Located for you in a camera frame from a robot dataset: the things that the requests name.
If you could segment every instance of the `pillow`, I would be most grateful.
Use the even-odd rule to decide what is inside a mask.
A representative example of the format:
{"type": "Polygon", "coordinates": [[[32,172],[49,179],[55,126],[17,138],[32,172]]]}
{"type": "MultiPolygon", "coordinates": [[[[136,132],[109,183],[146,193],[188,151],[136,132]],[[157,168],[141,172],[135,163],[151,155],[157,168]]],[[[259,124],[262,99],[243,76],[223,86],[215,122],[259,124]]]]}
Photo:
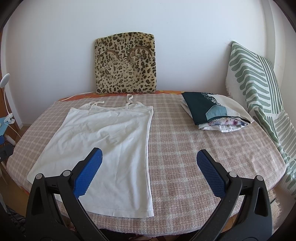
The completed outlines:
{"type": "Polygon", "coordinates": [[[155,92],[152,34],[130,32],[99,38],[95,41],[94,52],[98,94],[155,92]]]}
{"type": "Polygon", "coordinates": [[[204,92],[184,92],[181,106],[201,130],[230,132],[241,129],[253,119],[233,99],[204,92]]]}
{"type": "Polygon", "coordinates": [[[226,88],[273,140],[287,166],[281,186],[294,196],[296,131],[284,110],[270,61],[232,42],[226,88]]]}

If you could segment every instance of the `metal screw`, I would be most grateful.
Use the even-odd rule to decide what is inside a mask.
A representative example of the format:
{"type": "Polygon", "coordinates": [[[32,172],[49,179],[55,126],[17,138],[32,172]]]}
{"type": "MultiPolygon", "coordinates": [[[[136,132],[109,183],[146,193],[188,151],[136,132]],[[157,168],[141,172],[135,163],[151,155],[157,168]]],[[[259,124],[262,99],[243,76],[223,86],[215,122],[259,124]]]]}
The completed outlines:
{"type": "Polygon", "coordinates": [[[70,172],[69,170],[66,170],[66,171],[63,172],[63,176],[64,176],[64,177],[67,177],[67,176],[69,176],[70,174],[71,174],[71,172],[70,172]]]}
{"type": "Polygon", "coordinates": [[[229,176],[231,176],[231,177],[237,177],[237,174],[236,174],[235,172],[231,171],[231,172],[229,173],[229,176]]]}
{"type": "Polygon", "coordinates": [[[37,174],[37,175],[36,175],[36,177],[35,177],[35,178],[39,180],[39,179],[41,179],[41,177],[42,177],[42,174],[41,174],[41,173],[39,173],[39,174],[37,174]]]}
{"type": "Polygon", "coordinates": [[[258,179],[259,181],[263,181],[263,177],[260,176],[260,175],[257,176],[257,179],[258,179]]]}

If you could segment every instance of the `green striped pillow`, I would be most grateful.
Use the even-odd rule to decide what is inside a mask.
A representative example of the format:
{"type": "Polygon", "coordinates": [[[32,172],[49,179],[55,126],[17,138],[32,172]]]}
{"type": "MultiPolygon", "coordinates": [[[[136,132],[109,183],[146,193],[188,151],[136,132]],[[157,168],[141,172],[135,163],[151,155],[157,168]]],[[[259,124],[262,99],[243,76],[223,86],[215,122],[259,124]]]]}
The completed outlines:
{"type": "Polygon", "coordinates": [[[284,110],[270,61],[232,42],[226,88],[273,140],[287,165],[282,182],[296,195],[296,131],[284,110]]]}

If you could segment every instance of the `folded fabric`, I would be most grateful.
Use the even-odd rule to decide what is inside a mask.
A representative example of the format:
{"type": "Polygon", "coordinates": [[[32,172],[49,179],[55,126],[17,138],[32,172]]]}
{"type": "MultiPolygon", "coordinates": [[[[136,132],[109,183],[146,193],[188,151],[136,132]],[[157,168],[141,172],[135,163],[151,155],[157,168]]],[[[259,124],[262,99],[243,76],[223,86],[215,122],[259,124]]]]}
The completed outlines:
{"type": "Polygon", "coordinates": [[[230,132],[253,122],[244,108],[229,97],[204,92],[184,92],[182,95],[182,107],[201,130],[230,132]]]}

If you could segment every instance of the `leopard print fabric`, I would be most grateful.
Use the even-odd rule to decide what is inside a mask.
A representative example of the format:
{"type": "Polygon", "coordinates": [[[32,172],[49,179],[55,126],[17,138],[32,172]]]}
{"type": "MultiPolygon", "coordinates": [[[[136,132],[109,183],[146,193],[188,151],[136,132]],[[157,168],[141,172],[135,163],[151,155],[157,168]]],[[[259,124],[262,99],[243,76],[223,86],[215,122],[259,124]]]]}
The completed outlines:
{"type": "Polygon", "coordinates": [[[115,34],[95,41],[96,92],[154,93],[155,43],[152,34],[115,34]]]}

